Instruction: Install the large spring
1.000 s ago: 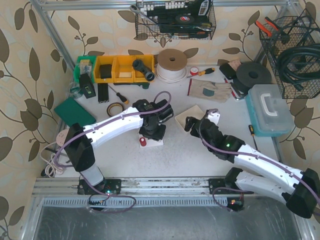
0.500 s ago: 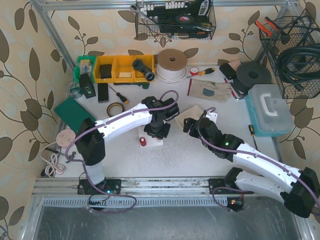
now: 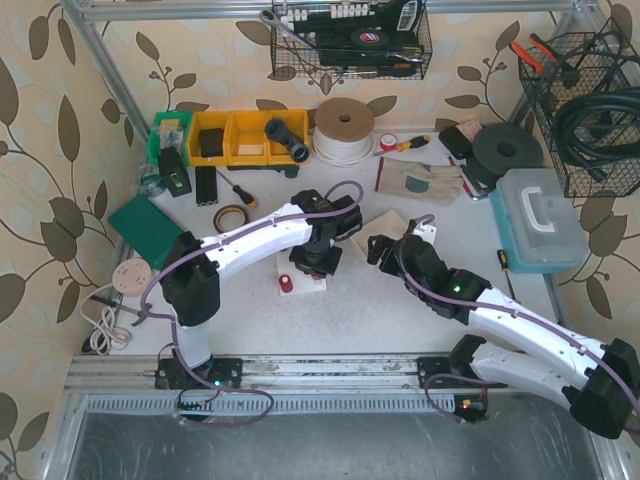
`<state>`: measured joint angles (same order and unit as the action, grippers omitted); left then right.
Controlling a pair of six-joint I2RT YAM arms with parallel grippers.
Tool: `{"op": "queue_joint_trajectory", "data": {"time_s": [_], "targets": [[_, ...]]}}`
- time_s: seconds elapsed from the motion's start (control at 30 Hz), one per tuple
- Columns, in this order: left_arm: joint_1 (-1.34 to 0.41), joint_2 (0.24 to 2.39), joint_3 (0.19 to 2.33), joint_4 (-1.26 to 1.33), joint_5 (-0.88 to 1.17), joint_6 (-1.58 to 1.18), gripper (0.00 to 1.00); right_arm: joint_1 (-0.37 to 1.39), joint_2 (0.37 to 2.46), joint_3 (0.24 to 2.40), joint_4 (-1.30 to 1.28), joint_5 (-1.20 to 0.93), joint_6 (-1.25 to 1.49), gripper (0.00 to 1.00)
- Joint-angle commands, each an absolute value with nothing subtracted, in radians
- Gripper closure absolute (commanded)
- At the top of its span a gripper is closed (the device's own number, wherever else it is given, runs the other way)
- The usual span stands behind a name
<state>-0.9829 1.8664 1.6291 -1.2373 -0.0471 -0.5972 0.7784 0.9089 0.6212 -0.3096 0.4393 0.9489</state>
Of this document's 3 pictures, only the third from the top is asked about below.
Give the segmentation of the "white peg fixture plate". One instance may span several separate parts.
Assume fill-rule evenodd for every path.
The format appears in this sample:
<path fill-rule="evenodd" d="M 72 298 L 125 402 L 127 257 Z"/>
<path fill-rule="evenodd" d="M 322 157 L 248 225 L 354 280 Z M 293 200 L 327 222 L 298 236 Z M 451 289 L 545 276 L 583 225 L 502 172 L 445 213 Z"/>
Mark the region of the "white peg fixture plate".
<path fill-rule="evenodd" d="M 324 278 L 322 280 L 314 280 L 311 275 L 298 270 L 294 263 L 289 261 L 289 254 L 289 250 L 276 253 L 277 281 L 280 275 L 286 274 L 291 277 L 293 283 L 293 291 L 291 293 L 283 293 L 278 282 L 281 297 L 315 293 L 327 289 L 327 282 Z"/>

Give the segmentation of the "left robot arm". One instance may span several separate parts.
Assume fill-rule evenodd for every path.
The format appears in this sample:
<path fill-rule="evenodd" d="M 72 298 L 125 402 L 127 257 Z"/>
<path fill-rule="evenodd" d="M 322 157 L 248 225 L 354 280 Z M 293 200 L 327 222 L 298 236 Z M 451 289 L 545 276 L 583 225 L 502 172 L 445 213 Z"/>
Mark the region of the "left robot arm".
<path fill-rule="evenodd" d="M 273 213 L 238 229 L 196 239 L 186 232 L 173 243 L 169 262 L 146 286 L 140 308 L 151 318 L 170 322 L 174 357 L 194 382 L 230 392 L 226 385 L 199 375 L 211 359 L 204 328 L 221 306 L 220 286 L 240 270 L 289 249 L 290 261 L 306 275 L 326 277 L 338 267 L 336 244 L 362 228 L 362 185 L 344 180 L 330 187 L 353 186 L 357 196 L 331 201 L 314 189 L 303 190 Z"/>

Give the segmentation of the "brown tape roll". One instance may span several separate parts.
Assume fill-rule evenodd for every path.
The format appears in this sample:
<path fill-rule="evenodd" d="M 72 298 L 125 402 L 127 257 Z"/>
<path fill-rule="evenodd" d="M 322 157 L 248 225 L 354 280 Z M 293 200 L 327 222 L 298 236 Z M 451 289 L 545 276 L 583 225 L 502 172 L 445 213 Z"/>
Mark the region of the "brown tape roll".
<path fill-rule="evenodd" d="M 212 224 L 217 233 L 233 231 L 249 223 L 248 211 L 240 205 L 227 205 L 213 216 Z"/>

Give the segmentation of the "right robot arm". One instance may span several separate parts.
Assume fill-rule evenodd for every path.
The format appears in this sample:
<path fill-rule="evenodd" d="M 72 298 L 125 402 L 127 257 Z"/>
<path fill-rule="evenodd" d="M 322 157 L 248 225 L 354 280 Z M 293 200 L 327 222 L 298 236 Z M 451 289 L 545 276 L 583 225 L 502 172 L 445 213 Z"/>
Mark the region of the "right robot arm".
<path fill-rule="evenodd" d="M 617 439 L 639 414 L 639 359 L 634 347 L 582 336 L 548 320 L 463 269 L 449 268 L 414 232 L 367 241 L 367 261 L 400 278 L 436 314 L 474 329 L 451 351 L 454 369 L 475 382 L 506 384 L 569 411 L 590 432 Z"/>

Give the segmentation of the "white spring tray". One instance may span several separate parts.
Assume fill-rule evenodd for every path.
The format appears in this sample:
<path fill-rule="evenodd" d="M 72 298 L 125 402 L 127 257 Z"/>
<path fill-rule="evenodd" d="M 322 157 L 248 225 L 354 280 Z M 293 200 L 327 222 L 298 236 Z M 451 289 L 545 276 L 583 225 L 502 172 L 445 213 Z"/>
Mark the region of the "white spring tray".
<path fill-rule="evenodd" d="M 365 224 L 350 238 L 350 241 L 354 245 L 356 254 L 366 262 L 370 237 L 384 235 L 392 240 L 398 240 L 404 234 L 406 226 L 407 222 L 397 212 L 389 211 Z"/>

